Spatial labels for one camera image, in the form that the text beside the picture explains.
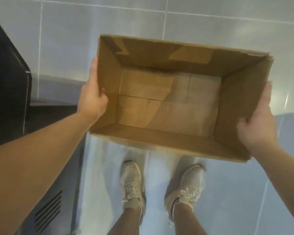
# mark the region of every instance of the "brown box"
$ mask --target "brown box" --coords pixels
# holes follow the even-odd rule
[[[256,108],[273,62],[268,53],[101,35],[98,56],[109,103],[91,133],[143,149],[251,158],[236,124]]]

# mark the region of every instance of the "sneaker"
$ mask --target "sneaker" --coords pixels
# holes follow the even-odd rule
[[[123,191],[123,209],[141,207],[139,224],[142,224],[143,217],[146,211],[146,202],[140,191],[140,183],[142,177],[140,169],[133,161],[122,163],[120,172],[120,184]]]
[[[172,223],[175,204],[184,203],[194,211],[195,203],[205,187],[204,172],[202,165],[191,166],[182,176],[179,188],[165,198],[165,209]]]

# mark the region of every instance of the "forearm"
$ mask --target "forearm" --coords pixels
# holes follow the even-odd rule
[[[294,157],[278,146],[258,148],[252,154],[294,217]]]
[[[6,229],[2,234],[12,234],[17,229],[92,124],[76,113],[0,146],[0,227]]]

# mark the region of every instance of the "hand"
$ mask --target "hand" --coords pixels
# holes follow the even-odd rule
[[[272,84],[267,82],[249,122],[240,119],[237,124],[239,139],[252,154],[259,148],[278,145],[276,121],[269,107],[271,90]]]
[[[92,123],[95,123],[106,111],[108,97],[104,88],[99,90],[97,81],[98,57],[92,60],[89,79],[83,85],[78,101],[77,113],[81,113]]]

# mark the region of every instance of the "black machine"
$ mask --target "black machine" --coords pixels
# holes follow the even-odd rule
[[[31,105],[31,85],[29,67],[0,26],[0,145],[76,112],[77,106]],[[74,232],[84,147],[85,137],[16,234]]]

